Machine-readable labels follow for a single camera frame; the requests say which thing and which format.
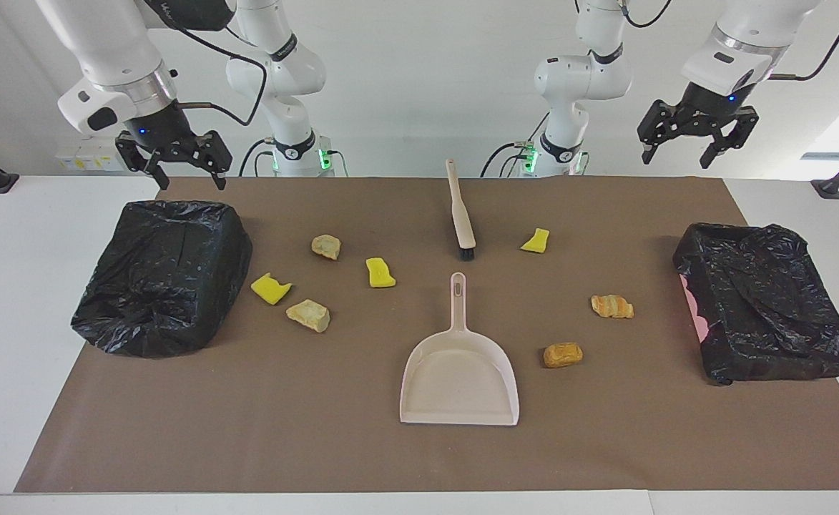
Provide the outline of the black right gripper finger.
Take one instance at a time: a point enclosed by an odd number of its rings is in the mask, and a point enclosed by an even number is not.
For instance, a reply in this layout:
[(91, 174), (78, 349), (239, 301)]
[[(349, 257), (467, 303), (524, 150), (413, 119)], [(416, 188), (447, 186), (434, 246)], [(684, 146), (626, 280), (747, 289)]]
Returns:
[(170, 179), (159, 164), (161, 149), (145, 149), (132, 136), (115, 137), (115, 149), (128, 170), (152, 178), (159, 190), (168, 189)]
[(232, 166), (232, 153), (217, 131), (207, 131), (194, 138), (194, 166), (211, 176), (218, 190), (227, 185), (226, 174)]

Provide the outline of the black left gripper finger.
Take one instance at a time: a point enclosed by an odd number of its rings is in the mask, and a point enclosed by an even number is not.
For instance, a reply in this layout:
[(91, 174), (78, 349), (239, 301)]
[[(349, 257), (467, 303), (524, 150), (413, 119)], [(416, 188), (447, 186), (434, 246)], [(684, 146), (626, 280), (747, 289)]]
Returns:
[(637, 136), (644, 147), (642, 163), (648, 165), (662, 143), (685, 136), (685, 130), (691, 120), (692, 105), (688, 102), (671, 105), (662, 100), (655, 100), (637, 127)]
[(712, 142), (700, 157), (700, 166), (707, 169), (729, 149), (742, 149), (759, 120), (754, 107), (740, 107), (726, 117), (710, 117), (707, 126)]

